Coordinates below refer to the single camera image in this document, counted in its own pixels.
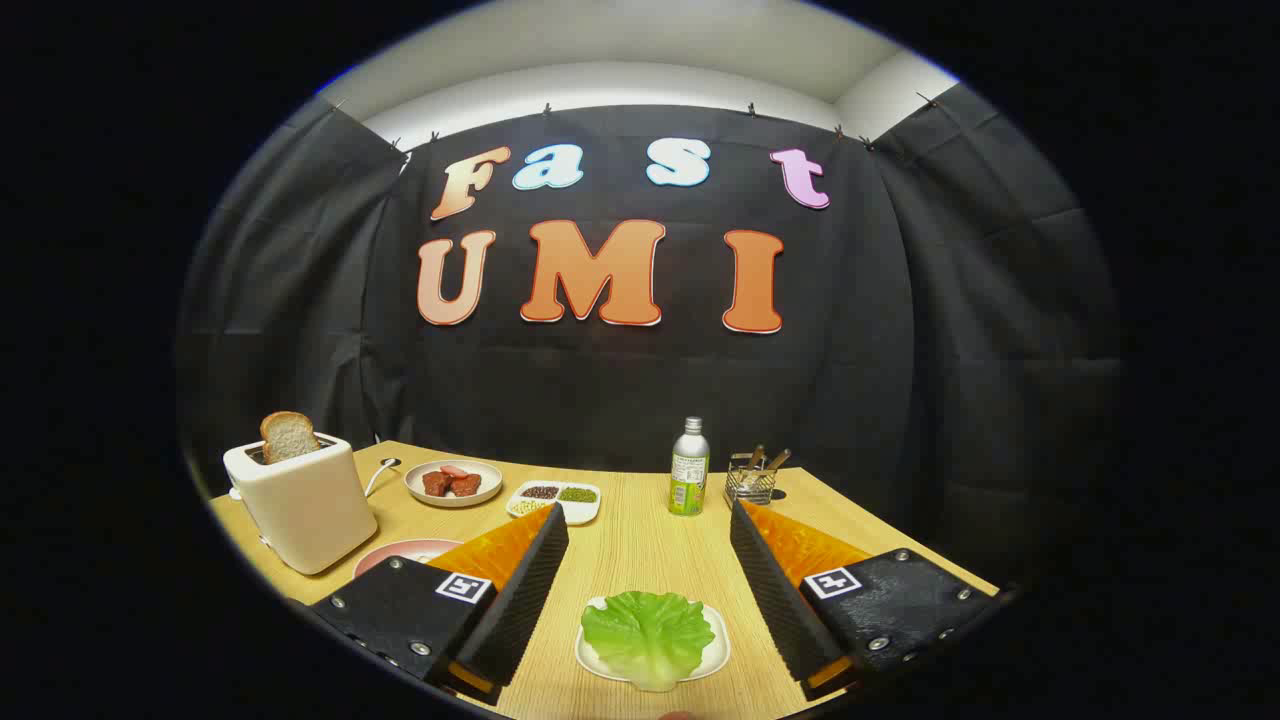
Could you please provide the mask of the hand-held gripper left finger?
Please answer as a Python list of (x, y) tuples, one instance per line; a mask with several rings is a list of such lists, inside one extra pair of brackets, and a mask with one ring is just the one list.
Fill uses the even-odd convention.
[(420, 682), (495, 701), (521, 664), (568, 544), (563, 509), (544, 503), (428, 562), (383, 559), (308, 614)]

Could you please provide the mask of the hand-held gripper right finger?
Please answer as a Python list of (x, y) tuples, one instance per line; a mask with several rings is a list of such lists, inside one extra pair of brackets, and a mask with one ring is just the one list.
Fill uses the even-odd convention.
[(915, 550), (872, 555), (756, 503), (732, 502), (730, 542), (809, 701), (896, 682), (1001, 609)]

